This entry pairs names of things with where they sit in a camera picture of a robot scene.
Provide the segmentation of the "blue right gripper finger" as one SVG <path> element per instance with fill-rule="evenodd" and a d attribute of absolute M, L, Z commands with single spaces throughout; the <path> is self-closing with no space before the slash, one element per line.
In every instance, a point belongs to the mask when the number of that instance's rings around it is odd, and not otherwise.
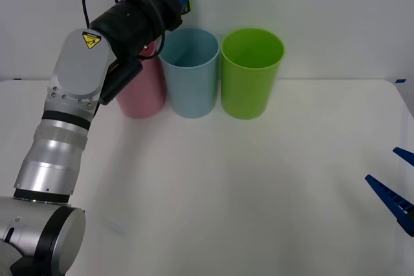
<path fill-rule="evenodd" d="M 393 190 L 379 182 L 371 175 L 365 177 L 367 183 L 386 205 L 388 210 L 396 218 L 401 228 L 410 236 L 413 236 L 413 204 L 395 193 Z"/>
<path fill-rule="evenodd" d="M 393 152 L 401 157 L 401 159 L 405 160 L 407 163 L 414 164 L 414 154 L 412 152 L 401 149 L 399 147 L 394 148 Z"/>

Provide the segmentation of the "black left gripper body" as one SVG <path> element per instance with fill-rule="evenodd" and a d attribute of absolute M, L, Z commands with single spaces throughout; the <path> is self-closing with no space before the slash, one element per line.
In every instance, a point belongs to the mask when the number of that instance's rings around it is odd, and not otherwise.
<path fill-rule="evenodd" d="M 155 28 L 160 27 L 159 18 L 153 6 L 148 0 L 128 0 L 137 6 L 152 21 Z M 179 0 L 152 0 L 161 18 L 164 21 L 165 29 L 174 31 L 182 24 Z"/>

